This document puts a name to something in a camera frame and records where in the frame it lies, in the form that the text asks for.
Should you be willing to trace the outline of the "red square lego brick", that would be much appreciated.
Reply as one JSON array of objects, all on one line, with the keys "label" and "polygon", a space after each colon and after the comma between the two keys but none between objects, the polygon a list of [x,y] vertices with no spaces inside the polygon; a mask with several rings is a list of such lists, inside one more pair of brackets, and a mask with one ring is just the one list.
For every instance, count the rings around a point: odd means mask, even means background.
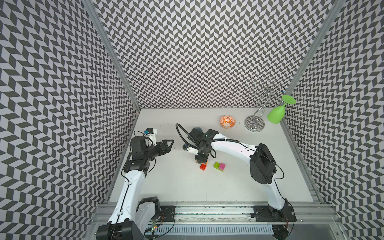
[{"label": "red square lego brick", "polygon": [[200,165],[200,170],[205,171],[206,168],[207,168],[207,165],[206,165],[206,164],[201,164],[201,165]]}]

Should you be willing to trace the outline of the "lime long lego brick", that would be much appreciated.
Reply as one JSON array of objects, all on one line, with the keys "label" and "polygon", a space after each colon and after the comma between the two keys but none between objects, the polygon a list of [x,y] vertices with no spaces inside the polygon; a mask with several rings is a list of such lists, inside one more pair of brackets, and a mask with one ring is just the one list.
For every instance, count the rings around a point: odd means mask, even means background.
[{"label": "lime long lego brick", "polygon": [[217,169],[217,170],[220,170],[220,165],[221,165],[220,163],[215,162],[214,163],[214,168]]}]

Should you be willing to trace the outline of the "pink square lego brick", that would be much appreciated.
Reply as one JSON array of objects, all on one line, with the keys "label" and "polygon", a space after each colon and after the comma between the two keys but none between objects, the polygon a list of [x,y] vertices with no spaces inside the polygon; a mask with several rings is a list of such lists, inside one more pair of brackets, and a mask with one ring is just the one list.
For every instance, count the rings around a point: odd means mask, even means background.
[{"label": "pink square lego brick", "polygon": [[220,163],[220,164],[219,164],[219,170],[220,170],[220,171],[223,172],[223,171],[225,170],[225,167],[226,167],[225,164],[223,164],[223,163]]}]

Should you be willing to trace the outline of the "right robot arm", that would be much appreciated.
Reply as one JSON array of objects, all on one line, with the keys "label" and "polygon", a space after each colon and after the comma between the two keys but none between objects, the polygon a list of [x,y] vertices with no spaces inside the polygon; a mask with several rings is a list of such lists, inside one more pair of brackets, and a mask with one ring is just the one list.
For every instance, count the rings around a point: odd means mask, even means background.
[{"label": "right robot arm", "polygon": [[266,145],[248,145],[212,129],[204,133],[194,128],[188,139],[192,142],[185,141],[183,150],[193,154],[197,163],[207,164],[208,158],[216,158],[218,151],[227,153],[250,167],[252,179],[265,188],[270,209],[282,211],[288,205],[276,183],[275,174],[280,167]]}]

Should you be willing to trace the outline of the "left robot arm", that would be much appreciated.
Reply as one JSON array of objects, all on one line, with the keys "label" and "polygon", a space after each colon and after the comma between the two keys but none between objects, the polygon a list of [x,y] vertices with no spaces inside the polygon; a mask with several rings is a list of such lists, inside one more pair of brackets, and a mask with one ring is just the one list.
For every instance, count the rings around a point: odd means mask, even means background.
[{"label": "left robot arm", "polygon": [[122,171],[124,184],[115,210],[106,225],[99,226],[97,240],[143,240],[151,221],[161,216],[161,205],[157,197],[139,199],[142,186],[150,168],[150,162],[168,154],[174,140],[155,142],[154,134],[131,139],[131,150]]}]

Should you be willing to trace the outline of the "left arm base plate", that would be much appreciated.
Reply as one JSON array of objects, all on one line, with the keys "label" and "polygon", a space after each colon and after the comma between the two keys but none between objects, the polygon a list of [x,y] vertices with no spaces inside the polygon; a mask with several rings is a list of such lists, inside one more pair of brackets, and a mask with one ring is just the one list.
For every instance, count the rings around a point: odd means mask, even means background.
[{"label": "left arm base plate", "polygon": [[149,222],[173,222],[175,220],[176,206],[155,206],[154,203],[149,205],[139,205],[136,212],[136,220],[143,223],[144,220]]}]

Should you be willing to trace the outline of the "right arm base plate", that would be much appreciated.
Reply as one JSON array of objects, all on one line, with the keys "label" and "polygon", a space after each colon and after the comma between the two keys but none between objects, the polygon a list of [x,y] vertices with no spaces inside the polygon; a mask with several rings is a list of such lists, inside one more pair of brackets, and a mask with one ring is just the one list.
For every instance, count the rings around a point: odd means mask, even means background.
[{"label": "right arm base plate", "polygon": [[251,215],[257,222],[289,222],[297,221],[296,214],[291,206],[285,205],[281,210],[276,210],[270,206],[253,206],[254,213]]}]

